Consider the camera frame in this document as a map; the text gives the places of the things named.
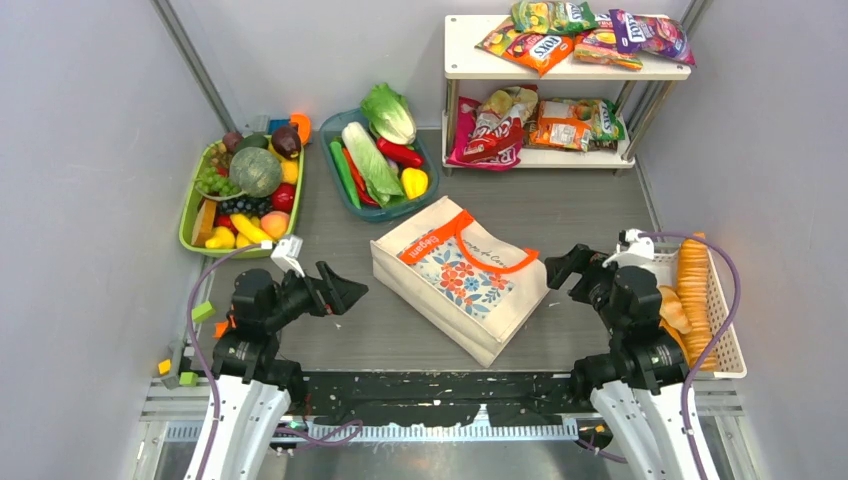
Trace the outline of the beige canvas tote bag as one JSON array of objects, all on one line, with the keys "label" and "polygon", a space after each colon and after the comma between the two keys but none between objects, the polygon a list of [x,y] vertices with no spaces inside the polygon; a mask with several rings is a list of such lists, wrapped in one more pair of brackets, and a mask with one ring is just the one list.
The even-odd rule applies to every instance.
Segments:
[{"label": "beige canvas tote bag", "polygon": [[373,274],[482,367],[547,296],[536,250],[489,233],[444,196],[370,243]]}]

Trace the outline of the red white chips bag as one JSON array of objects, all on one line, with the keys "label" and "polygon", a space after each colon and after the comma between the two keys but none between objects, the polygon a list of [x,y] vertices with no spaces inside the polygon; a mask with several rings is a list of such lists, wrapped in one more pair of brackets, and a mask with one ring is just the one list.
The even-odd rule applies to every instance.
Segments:
[{"label": "red white chips bag", "polygon": [[508,170],[520,163],[525,123],[539,101],[537,87],[519,85],[496,90],[477,108],[473,131],[459,159],[474,167]]}]

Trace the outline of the purple snack bag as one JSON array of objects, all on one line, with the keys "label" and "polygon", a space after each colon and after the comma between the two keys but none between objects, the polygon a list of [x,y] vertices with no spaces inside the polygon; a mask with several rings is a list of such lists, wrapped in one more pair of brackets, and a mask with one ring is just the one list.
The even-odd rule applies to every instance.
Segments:
[{"label": "purple snack bag", "polygon": [[619,53],[646,51],[684,65],[696,65],[687,33],[678,21],[635,15],[622,9],[610,9],[609,17]]}]

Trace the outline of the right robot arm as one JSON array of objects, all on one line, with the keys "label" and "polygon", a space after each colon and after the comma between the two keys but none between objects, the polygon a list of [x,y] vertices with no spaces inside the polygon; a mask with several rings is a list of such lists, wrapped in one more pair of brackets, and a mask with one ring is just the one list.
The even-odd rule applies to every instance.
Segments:
[{"label": "right robot arm", "polygon": [[544,265],[551,289],[578,275],[569,297],[591,306],[610,333],[608,352],[575,362],[570,398],[589,402],[602,416],[638,478],[718,478],[695,410],[688,362],[660,324],[655,274],[622,266],[583,244],[546,258]]}]

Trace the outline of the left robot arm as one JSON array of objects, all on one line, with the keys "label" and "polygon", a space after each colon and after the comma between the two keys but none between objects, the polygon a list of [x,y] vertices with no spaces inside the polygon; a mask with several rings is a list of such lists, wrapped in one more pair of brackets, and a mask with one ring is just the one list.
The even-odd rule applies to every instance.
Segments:
[{"label": "left robot arm", "polygon": [[289,271],[276,281],[259,268],[236,277],[227,329],[201,363],[209,403],[186,478],[255,478],[283,415],[306,400],[301,365],[277,356],[279,332],[304,315],[343,315],[368,292],[316,267],[317,277]]}]

